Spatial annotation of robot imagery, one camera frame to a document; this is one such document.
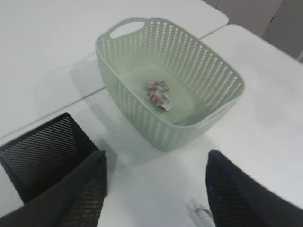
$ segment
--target gray wall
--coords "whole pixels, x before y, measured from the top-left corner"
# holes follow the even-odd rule
[[[204,0],[226,14],[230,24],[262,36],[282,0]]]
[[[303,51],[303,0],[284,0],[263,38],[298,58]]]

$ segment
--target white table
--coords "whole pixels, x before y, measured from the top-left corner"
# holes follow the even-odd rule
[[[213,148],[303,208],[303,66],[238,26],[227,26],[203,41],[243,76],[246,91],[221,121],[183,148],[168,153],[153,148],[106,90],[30,126],[68,111],[93,142],[107,151],[109,194],[99,226],[193,227],[185,204],[194,198],[207,205],[205,165],[207,152]]]
[[[303,208],[303,65],[240,26],[202,40],[242,75],[246,90],[205,137],[277,195]]]
[[[118,21],[162,17],[197,37],[228,23],[201,0],[5,0],[0,14],[0,138],[102,88],[95,40]]]

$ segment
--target light green basket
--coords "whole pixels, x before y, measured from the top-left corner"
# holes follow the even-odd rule
[[[139,30],[111,38],[119,27]],[[160,18],[126,19],[96,42],[103,81],[121,112],[156,148],[177,149],[213,126],[244,90],[238,73],[199,39]],[[173,108],[147,99],[147,81],[166,80]]]

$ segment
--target basket handle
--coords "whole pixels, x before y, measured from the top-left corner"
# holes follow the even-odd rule
[[[120,27],[122,27],[123,25],[127,25],[127,24],[129,24],[129,23],[133,23],[133,22],[146,22],[148,19],[147,18],[143,18],[143,17],[132,17],[132,18],[128,18],[128,19],[125,19],[125,20],[123,20],[123,21],[120,21],[119,23],[117,23],[117,24],[115,24],[113,27],[111,27],[107,32],[106,32],[106,34],[108,35],[108,37],[109,38],[111,38],[111,39],[115,39],[115,38],[112,38],[112,37],[110,37],[110,35],[115,31],[115,30],[117,30],[118,28],[120,28]]]

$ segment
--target crumpled paper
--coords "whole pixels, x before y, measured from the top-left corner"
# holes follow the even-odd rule
[[[148,89],[147,96],[149,100],[158,107],[163,108],[165,111],[172,109],[172,104],[169,98],[169,88],[165,81],[147,82],[145,87]]]

